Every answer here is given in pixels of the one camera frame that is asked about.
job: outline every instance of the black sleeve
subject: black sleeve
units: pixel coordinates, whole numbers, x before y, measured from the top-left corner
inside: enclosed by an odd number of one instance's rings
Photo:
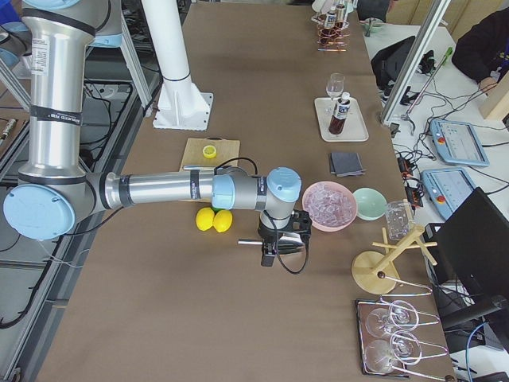
[[[492,58],[490,55],[496,54],[492,50],[494,50],[493,45],[498,32],[499,23],[497,21],[496,14],[488,16],[479,24],[474,25],[458,40],[456,45],[453,63],[477,83],[491,74],[488,61]]]

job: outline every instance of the pink bowl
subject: pink bowl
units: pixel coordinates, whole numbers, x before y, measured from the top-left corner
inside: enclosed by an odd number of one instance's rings
[[[302,207],[309,212],[313,227],[325,232],[347,227],[357,216],[353,194],[334,181],[319,181],[304,191]]]

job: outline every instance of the white table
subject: white table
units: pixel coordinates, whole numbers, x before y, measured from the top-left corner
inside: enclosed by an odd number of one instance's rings
[[[370,59],[380,50],[389,45],[394,44],[406,38],[408,36],[416,35],[419,26],[415,25],[390,25],[386,24],[379,28],[376,28],[374,33],[371,33],[370,37],[365,37],[367,52]],[[435,54],[436,62],[439,62],[444,56],[445,51],[449,46],[455,47],[455,43],[451,38],[448,30],[444,27],[439,27],[433,36],[432,41],[429,44],[428,49],[433,49]],[[413,92],[419,92],[428,77],[416,73],[412,78],[410,85]],[[435,92],[439,91],[441,94],[448,97],[458,97],[462,95],[471,95],[477,90],[477,85],[474,81],[470,80],[467,76],[461,73],[454,64],[448,60],[440,71],[435,76],[436,87],[432,83],[427,91]],[[463,97],[453,101],[455,107],[460,106],[467,97]],[[489,126],[499,131],[490,130],[487,128],[476,127],[476,133],[482,144],[492,144],[497,142],[508,142],[509,131],[505,129],[502,122],[498,121],[487,121],[483,119],[479,113],[479,106],[486,99],[485,95],[481,95],[469,102],[466,107],[459,112],[456,112],[448,117],[449,120],[469,122],[474,125]],[[412,111],[410,117],[416,124],[416,131],[414,136],[410,134],[410,123],[402,121],[399,118],[403,115],[408,108],[407,106],[398,105],[395,109],[395,115],[391,119],[391,122],[400,123],[399,130],[396,137],[393,139],[394,148],[398,151],[406,150],[404,147],[397,145],[408,146],[410,149],[413,148],[414,144],[418,139],[418,134],[423,132],[425,129],[425,121],[431,116],[431,107],[441,105],[443,101],[440,99],[434,99],[430,96],[425,96],[419,105]],[[435,115],[442,115],[451,110],[450,105],[446,107],[438,107],[435,110]],[[425,139],[426,145],[435,153],[437,156],[436,161],[432,161],[427,158],[423,158],[418,162],[420,170],[436,169],[441,167],[448,167],[449,165],[444,163],[434,148],[434,144],[431,137]],[[498,146],[492,148],[485,148],[485,152],[491,165],[488,168],[478,168],[484,173],[488,173],[494,177],[498,177],[504,180],[509,180],[509,146]],[[505,184],[500,181],[492,180],[484,175],[481,175],[466,166],[468,175],[480,186],[485,192],[490,192],[503,187]],[[499,208],[502,214],[509,219],[509,188],[502,192],[490,195],[490,198]],[[426,195],[423,201],[424,207],[416,211],[416,221],[419,224],[428,224],[431,222],[439,223],[444,219],[438,214],[434,208],[432,202]],[[452,354],[453,358],[457,359],[459,365],[464,366],[464,351]],[[497,351],[494,349],[487,348],[486,346],[476,346],[470,349],[470,365],[479,374],[475,375],[482,376],[487,375],[495,371],[505,371],[509,374],[509,355],[505,351]]]

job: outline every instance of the white tray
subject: white tray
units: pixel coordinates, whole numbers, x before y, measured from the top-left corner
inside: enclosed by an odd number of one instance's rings
[[[320,125],[321,137],[326,142],[364,142],[369,138],[363,115],[360,112],[357,99],[350,99],[350,110],[344,123],[344,129],[341,134],[334,135],[328,132],[328,125],[331,122],[331,114],[325,114],[325,109],[332,107],[331,99],[327,97],[315,99],[315,109],[317,111],[318,124]]]

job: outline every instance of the black shirt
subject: black shirt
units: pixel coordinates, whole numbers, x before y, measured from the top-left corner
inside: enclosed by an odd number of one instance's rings
[[[460,38],[453,55],[453,63],[466,76],[480,82],[502,65],[507,43],[509,8],[490,14]]]

